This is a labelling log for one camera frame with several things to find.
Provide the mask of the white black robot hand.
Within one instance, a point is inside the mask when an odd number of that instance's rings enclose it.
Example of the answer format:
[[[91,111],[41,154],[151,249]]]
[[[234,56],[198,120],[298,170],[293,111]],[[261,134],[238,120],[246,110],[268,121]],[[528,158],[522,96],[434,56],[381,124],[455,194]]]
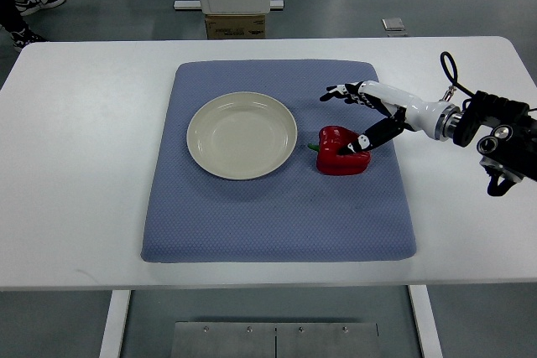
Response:
[[[452,136],[456,120],[461,117],[460,108],[448,101],[423,101],[373,80],[329,86],[320,100],[331,98],[364,105],[384,115],[383,120],[359,134],[356,140],[342,146],[338,151],[340,155],[373,150],[405,130],[422,131],[434,140],[445,141]]]

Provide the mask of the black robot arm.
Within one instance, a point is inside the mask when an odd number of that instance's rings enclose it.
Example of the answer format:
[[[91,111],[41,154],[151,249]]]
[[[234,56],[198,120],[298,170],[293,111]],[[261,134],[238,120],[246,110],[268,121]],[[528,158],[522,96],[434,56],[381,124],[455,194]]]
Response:
[[[487,193],[501,197],[523,179],[535,180],[536,119],[530,115],[533,109],[521,101],[469,91],[459,83],[455,60],[447,51],[441,53],[441,66],[451,83],[445,98],[449,99],[454,90],[468,96],[462,109],[449,113],[441,123],[441,135],[466,147],[481,127],[491,129],[476,145],[482,155],[480,164],[490,178]]]

